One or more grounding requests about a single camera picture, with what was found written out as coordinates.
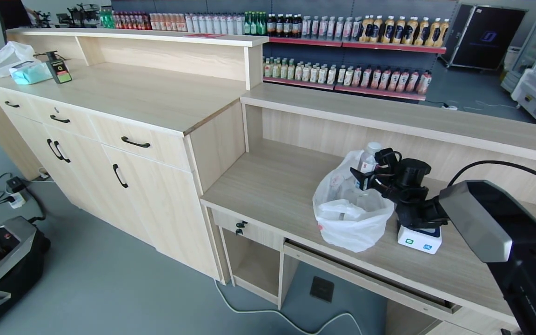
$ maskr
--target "tissue box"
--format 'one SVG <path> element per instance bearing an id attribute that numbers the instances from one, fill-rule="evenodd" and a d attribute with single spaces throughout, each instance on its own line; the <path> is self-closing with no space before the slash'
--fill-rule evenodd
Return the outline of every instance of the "tissue box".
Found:
<path id="1" fill-rule="evenodd" d="M 31 85 L 53 78 L 46 63 L 26 61 L 9 69 L 11 78 L 18 85 Z"/>

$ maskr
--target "white plastic bag on counter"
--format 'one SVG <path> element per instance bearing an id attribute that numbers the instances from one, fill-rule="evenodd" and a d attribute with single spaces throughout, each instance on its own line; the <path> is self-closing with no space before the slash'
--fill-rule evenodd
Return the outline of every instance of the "white plastic bag on counter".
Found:
<path id="1" fill-rule="evenodd" d="M 322 238 L 352 252 L 372 247 L 386 229 L 394 203 L 374 189 L 360 191 L 350 167 L 356 168 L 363 150 L 351 151 L 327 174 L 313 195 L 313 213 Z"/>
<path id="2" fill-rule="evenodd" d="M 0 50 L 0 78 L 9 76 L 9 69 L 27 61 L 41 63 L 33 57 L 34 49 L 30 45 L 7 42 Z"/>

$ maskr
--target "wall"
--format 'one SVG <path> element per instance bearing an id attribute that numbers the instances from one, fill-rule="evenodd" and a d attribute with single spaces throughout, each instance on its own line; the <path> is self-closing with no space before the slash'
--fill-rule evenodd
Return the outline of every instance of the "wall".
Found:
<path id="1" fill-rule="evenodd" d="M 522 47 L 529 32 L 536 23 L 536 0 L 461 0 L 461 4 L 478 4 L 496 7 L 510 7 L 528 10 L 525 14 L 521 26 L 516 31 L 512 43 L 515 47 Z"/>

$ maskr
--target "cabinet door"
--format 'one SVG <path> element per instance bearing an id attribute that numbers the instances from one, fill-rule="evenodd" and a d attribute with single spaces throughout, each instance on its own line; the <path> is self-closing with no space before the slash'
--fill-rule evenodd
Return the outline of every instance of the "cabinet door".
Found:
<path id="1" fill-rule="evenodd" d="M 190 172 L 103 145 L 136 205 L 153 245 L 213 278 L 218 267 Z"/>
<path id="2" fill-rule="evenodd" d="M 90 195 L 72 172 L 68 162 L 58 158 L 61 155 L 55 149 L 55 140 L 47 133 L 45 126 L 16 114 L 6 114 L 34 155 L 53 177 L 63 194 L 72 204 L 89 211 L 92 206 Z"/>
<path id="3" fill-rule="evenodd" d="M 151 244 L 150 238 L 134 205 L 125 193 L 113 165 L 99 142 L 45 126 L 60 145 L 64 157 L 70 159 L 73 172 L 87 185 L 100 212 L 92 213 L 126 233 Z"/>

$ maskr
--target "white cable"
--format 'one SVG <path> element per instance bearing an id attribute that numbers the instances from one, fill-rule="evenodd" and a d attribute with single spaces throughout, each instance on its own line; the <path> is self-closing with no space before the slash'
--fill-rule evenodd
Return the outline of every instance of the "white cable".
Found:
<path id="1" fill-rule="evenodd" d="M 216 286 L 216 289 L 219 291 L 219 293 L 221 294 L 221 297 L 223 298 L 223 301 L 225 302 L 225 304 L 229 307 L 230 310 L 234 311 L 235 313 L 237 314 L 254 314 L 254 313 L 276 313 L 280 316 L 283 317 L 283 319 L 287 320 L 287 322 L 289 322 L 289 324 L 291 324 L 291 326 L 295 327 L 295 329 L 297 329 L 298 331 L 304 333 L 305 335 L 318 335 L 319 333 L 322 332 L 322 330 L 324 330 L 324 328 L 326 328 L 326 326 L 328 326 L 330 323 L 334 322 L 334 320 L 340 318 L 341 316 L 345 316 L 345 315 L 348 315 L 348 316 L 351 316 L 351 319 L 353 319 L 353 322 L 355 322 L 355 326 L 357 326 L 357 329 L 359 330 L 359 335 L 363 335 L 363 333 L 361 332 L 361 328 L 359 327 L 359 324 L 357 323 L 357 320 L 355 320 L 355 317 L 353 316 L 353 314 L 349 313 L 349 312 L 344 312 L 344 313 L 340 313 L 338 314 L 337 316 L 334 316 L 334 318 L 331 318 L 330 320 L 328 320 L 323 326 L 320 327 L 320 329 L 318 329 L 317 332 L 315 333 L 310 333 L 308 331 L 305 331 L 301 328 L 299 328 L 296 324 L 294 324 L 291 320 L 289 320 L 289 318 L 287 318 L 287 316 L 285 316 L 283 313 L 281 313 L 280 311 L 278 310 L 274 310 L 274 309 L 259 309 L 259 310 L 238 310 L 238 309 L 235 309 L 234 307 L 232 307 L 230 305 L 230 303 L 227 301 L 227 299 L 225 298 L 225 295 L 223 294 L 223 291 L 221 291 L 221 289 L 219 288 L 219 284 L 218 282 L 215 280 L 214 281 L 214 286 Z"/>

